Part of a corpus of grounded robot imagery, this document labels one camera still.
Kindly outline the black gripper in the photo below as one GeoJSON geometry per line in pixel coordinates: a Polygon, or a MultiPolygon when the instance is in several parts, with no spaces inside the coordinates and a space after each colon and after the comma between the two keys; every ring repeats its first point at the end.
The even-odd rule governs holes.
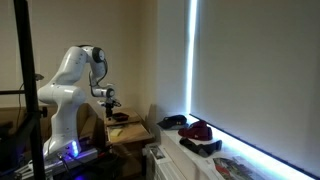
{"type": "Polygon", "coordinates": [[[115,99],[114,98],[107,98],[105,101],[105,108],[107,112],[111,112],[114,107],[115,99]]]}

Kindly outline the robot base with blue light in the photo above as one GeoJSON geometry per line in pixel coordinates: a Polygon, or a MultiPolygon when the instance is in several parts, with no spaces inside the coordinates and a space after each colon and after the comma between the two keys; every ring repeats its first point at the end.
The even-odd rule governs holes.
{"type": "MultiPolygon", "coordinates": [[[[85,165],[89,161],[97,158],[96,148],[81,150],[80,144],[73,140],[60,150],[53,151],[55,142],[50,142],[44,151],[45,180],[53,178],[55,175],[71,170],[80,165],[85,165]]],[[[33,162],[29,161],[25,166],[14,172],[15,180],[35,180],[33,162]]]]}

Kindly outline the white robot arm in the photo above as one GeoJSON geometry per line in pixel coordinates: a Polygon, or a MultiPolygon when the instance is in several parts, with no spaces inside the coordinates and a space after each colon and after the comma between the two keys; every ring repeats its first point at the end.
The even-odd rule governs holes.
{"type": "Polygon", "coordinates": [[[45,159],[53,159],[57,153],[77,156],[81,152],[76,116],[78,108],[85,102],[86,95],[75,83],[81,79],[87,63],[91,67],[91,94],[94,97],[105,97],[108,106],[115,100],[113,84],[106,87],[99,85],[108,70],[104,51],[89,45],[70,47],[56,74],[38,90],[38,99],[41,102],[58,106],[57,112],[51,118],[52,135],[43,146],[45,159]]]}

